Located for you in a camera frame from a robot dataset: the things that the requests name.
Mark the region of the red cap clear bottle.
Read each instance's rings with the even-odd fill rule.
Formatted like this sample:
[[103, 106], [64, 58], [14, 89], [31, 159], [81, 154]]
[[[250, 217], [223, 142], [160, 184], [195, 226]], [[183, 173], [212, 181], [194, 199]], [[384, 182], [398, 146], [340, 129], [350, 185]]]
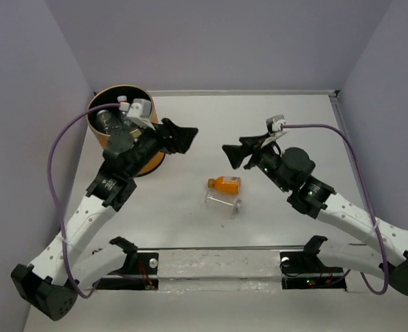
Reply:
[[123, 114], [127, 114], [130, 108], [130, 104], [128, 103], [127, 96], [120, 95], [117, 97], [117, 101], [119, 103], [119, 110]]

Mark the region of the clear jar silver lid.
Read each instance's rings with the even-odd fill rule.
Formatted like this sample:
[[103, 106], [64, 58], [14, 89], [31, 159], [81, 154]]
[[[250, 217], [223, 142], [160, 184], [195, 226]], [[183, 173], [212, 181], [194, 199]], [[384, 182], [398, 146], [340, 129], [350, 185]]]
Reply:
[[107, 109], [98, 111], [95, 123], [98, 126], [99, 131], [107, 135], [124, 132], [124, 127], [120, 120]]

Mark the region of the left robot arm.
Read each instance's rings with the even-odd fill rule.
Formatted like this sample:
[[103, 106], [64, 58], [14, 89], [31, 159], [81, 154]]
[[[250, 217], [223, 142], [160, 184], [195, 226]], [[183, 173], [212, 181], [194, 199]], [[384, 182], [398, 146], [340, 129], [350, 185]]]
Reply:
[[79, 258], [99, 230], [136, 189], [138, 173], [159, 152], [185, 154], [198, 133], [164, 118], [134, 138], [119, 131], [109, 136], [103, 163], [72, 217], [59, 218], [60, 231], [29, 264], [11, 272], [19, 295], [52, 321], [62, 319], [84, 290], [109, 273], [128, 273], [138, 264], [138, 248], [123, 237], [110, 240], [84, 261]]

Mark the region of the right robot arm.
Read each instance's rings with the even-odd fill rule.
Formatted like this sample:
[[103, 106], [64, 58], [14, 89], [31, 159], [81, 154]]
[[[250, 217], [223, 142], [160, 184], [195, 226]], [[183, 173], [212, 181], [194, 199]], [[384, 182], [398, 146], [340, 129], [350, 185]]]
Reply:
[[359, 240], [381, 261], [375, 267], [359, 259], [354, 270], [381, 274], [388, 284], [408, 297], [408, 230], [397, 228], [358, 208], [331, 186], [312, 176], [315, 163], [301, 148], [282, 151], [272, 138], [240, 138], [239, 145], [223, 145], [231, 166], [258, 167], [282, 192], [289, 192], [287, 202], [300, 214], [332, 225]]

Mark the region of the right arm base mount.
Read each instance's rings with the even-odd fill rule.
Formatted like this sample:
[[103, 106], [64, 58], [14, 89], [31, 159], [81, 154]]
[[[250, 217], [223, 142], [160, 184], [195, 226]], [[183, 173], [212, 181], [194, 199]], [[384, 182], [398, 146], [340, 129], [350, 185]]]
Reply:
[[321, 246], [327, 241], [326, 237], [315, 235], [301, 250], [280, 252], [279, 269], [284, 290], [346, 290], [344, 269], [327, 266], [319, 258]]

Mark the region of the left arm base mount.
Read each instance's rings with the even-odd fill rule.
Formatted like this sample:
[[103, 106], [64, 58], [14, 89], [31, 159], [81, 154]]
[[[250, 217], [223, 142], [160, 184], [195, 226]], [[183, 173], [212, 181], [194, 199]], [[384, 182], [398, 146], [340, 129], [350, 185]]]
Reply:
[[158, 290], [158, 252], [139, 252], [134, 243], [122, 237], [116, 237], [109, 243], [124, 254], [124, 263], [120, 269], [116, 268], [103, 277], [97, 284], [97, 290]]

